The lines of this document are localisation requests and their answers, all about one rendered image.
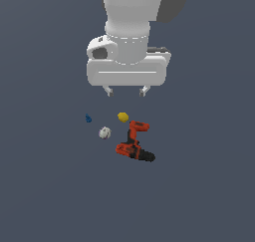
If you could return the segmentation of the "white baseball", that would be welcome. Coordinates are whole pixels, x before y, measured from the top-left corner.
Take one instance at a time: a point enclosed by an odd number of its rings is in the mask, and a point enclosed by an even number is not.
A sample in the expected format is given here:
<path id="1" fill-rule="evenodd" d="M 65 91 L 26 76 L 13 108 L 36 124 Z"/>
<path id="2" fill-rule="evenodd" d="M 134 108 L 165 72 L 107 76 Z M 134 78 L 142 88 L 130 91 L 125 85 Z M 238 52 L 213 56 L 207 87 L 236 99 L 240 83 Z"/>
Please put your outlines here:
<path id="1" fill-rule="evenodd" d="M 99 131 L 99 137 L 101 139 L 108 139 L 111 136 L 112 130 L 109 127 L 102 127 Z"/>

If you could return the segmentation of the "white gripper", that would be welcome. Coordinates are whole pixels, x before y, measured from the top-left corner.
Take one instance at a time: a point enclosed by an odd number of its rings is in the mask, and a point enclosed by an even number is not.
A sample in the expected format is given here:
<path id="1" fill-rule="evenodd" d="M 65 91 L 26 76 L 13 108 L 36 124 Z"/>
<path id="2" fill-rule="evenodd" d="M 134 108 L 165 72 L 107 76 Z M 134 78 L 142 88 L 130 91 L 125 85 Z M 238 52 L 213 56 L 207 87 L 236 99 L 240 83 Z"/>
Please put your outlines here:
<path id="1" fill-rule="evenodd" d="M 160 86 L 166 78 L 171 53 L 164 47 L 148 47 L 146 56 L 136 64 L 117 62 L 118 44 L 107 35 L 93 39 L 88 46 L 87 77 L 92 86 L 102 86 L 108 97 L 114 96 L 109 86 L 141 86 L 145 97 L 150 86 Z"/>

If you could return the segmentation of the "orange and black power drill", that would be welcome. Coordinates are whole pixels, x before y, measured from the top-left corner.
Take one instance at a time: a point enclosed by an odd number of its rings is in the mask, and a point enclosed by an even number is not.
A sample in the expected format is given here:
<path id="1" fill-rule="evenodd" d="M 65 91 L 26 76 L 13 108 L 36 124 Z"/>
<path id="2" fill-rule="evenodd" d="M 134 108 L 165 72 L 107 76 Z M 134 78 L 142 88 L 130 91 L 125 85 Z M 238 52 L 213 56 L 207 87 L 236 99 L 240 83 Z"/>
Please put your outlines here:
<path id="1" fill-rule="evenodd" d="M 155 155 L 152 152 L 142 149 L 139 145 L 139 141 L 136 139 L 136 133 L 138 131 L 148 131 L 148 129 L 148 123 L 131 121 L 127 132 L 127 141 L 117 145 L 116 153 L 137 160 L 153 162 L 155 160 Z"/>

